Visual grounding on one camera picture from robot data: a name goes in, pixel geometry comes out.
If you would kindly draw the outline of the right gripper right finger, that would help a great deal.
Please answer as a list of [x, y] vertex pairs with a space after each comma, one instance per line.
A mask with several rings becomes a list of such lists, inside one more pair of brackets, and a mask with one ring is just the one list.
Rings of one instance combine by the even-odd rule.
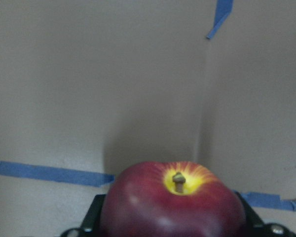
[[296, 233], [282, 224], [266, 224], [239, 192], [235, 191], [235, 194], [241, 200], [246, 214], [246, 223], [236, 237], [296, 237]]

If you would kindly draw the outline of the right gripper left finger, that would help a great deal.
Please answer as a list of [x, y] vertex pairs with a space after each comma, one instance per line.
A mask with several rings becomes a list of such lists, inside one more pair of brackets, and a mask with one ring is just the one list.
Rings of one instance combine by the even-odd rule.
[[101, 237], [100, 216], [106, 195], [96, 195], [79, 227], [65, 230], [61, 237]]

